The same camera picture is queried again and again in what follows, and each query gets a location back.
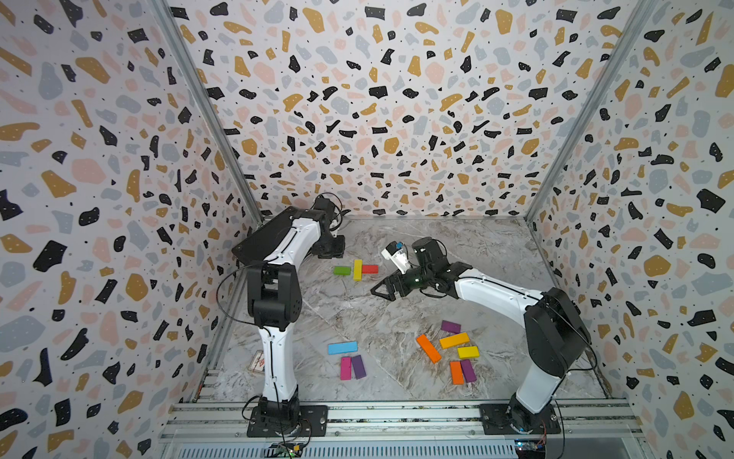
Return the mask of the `yellow long block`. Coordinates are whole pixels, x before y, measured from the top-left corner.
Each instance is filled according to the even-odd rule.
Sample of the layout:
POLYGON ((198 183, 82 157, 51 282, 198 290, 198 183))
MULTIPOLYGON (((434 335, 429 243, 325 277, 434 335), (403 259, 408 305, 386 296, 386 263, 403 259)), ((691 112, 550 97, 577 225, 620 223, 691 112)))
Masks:
POLYGON ((362 279, 363 262, 361 259, 356 259, 353 265, 353 279, 354 281, 361 281, 362 279))

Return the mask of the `red block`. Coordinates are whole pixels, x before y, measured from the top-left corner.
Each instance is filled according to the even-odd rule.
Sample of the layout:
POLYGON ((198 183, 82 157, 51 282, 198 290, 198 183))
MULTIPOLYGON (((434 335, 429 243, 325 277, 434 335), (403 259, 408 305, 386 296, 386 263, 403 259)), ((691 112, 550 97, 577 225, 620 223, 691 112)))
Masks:
POLYGON ((378 265, 363 265, 361 270, 365 275, 377 275, 380 272, 378 265))

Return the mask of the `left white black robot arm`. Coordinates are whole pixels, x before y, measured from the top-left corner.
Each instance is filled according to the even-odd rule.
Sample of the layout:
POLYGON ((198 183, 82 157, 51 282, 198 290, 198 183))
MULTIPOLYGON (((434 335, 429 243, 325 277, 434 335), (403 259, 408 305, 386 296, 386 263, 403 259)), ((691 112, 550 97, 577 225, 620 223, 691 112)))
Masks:
POLYGON ((233 250, 245 264, 247 312, 265 359, 264 388, 249 436, 289 435, 305 418, 294 374, 294 325, 303 307, 298 269, 307 256, 343 256, 345 238, 335 234, 333 224, 340 216, 340 207, 321 194, 311 208, 286 208, 233 250))

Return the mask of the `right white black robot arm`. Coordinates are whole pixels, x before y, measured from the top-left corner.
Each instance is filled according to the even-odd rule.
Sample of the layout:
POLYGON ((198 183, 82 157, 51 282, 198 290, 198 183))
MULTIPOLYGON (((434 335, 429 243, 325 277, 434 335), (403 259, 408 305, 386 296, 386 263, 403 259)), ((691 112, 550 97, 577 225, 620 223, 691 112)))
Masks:
POLYGON ((371 294, 389 301, 430 288, 437 298, 450 296, 476 303, 520 325, 527 341, 531 366, 508 402, 505 425, 520 434, 550 426, 552 397, 572 365, 591 348, 591 336, 568 295, 512 285, 471 265, 450 262, 443 243, 424 237, 409 249, 390 242, 382 257, 397 271, 384 277, 371 294))

